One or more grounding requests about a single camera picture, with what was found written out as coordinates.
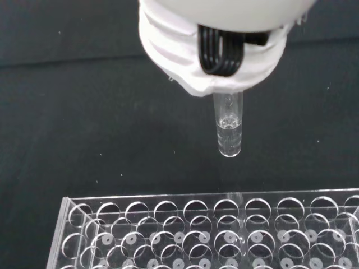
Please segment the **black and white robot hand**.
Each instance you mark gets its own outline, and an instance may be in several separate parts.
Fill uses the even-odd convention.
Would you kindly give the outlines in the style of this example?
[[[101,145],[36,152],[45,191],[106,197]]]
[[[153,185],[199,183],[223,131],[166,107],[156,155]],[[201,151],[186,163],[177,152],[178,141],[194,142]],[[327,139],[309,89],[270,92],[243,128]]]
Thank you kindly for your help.
[[[313,5],[313,1],[140,1],[139,37],[150,59],[189,94],[243,92],[271,75],[290,30]],[[264,45],[244,42],[239,69],[222,77],[202,69],[199,26],[269,36]]]

